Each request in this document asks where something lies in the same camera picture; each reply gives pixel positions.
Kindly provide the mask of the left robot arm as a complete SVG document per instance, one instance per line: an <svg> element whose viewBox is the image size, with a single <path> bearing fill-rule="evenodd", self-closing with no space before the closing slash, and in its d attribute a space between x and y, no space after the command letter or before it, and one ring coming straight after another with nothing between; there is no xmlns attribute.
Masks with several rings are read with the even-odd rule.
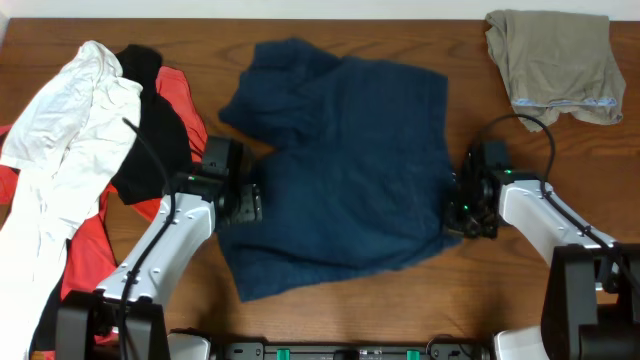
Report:
<svg viewBox="0 0 640 360"><path fill-rule="evenodd" d="M124 262L92 292L72 291L57 316L59 359L212 359L212 341L169 332L164 309L191 258L216 231L262 218L257 185L221 173L179 174Z"/></svg>

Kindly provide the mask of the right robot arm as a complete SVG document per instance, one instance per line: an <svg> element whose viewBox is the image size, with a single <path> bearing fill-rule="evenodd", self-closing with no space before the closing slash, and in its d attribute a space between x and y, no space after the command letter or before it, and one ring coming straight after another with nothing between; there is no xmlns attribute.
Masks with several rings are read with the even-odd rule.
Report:
<svg viewBox="0 0 640 360"><path fill-rule="evenodd" d="M496 359L637 359L639 247L595 229L501 143L473 145L455 177L446 232L494 239L518 230L549 265L539 325L493 338Z"/></svg>

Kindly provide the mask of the navy blue shorts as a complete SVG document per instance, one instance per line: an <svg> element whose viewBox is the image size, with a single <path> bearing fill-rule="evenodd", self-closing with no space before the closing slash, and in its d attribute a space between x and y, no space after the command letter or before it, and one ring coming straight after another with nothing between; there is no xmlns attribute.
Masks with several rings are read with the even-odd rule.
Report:
<svg viewBox="0 0 640 360"><path fill-rule="evenodd" d="M219 234L242 301L413 266L444 233L453 184L448 80L339 57L301 39L259 43L222 122L272 147L250 179L262 218Z"/></svg>

